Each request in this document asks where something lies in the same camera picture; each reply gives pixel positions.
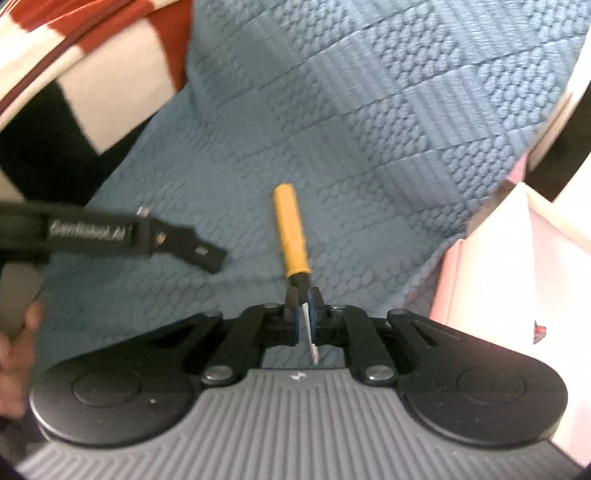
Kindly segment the person left hand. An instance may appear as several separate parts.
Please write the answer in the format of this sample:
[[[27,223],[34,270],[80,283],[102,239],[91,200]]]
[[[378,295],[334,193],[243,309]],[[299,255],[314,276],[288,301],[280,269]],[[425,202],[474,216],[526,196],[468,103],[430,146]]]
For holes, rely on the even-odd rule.
[[[30,374],[35,363],[35,344],[43,321],[43,306],[35,300],[25,311],[23,328],[10,340],[1,335],[1,416],[9,419],[22,418]]]

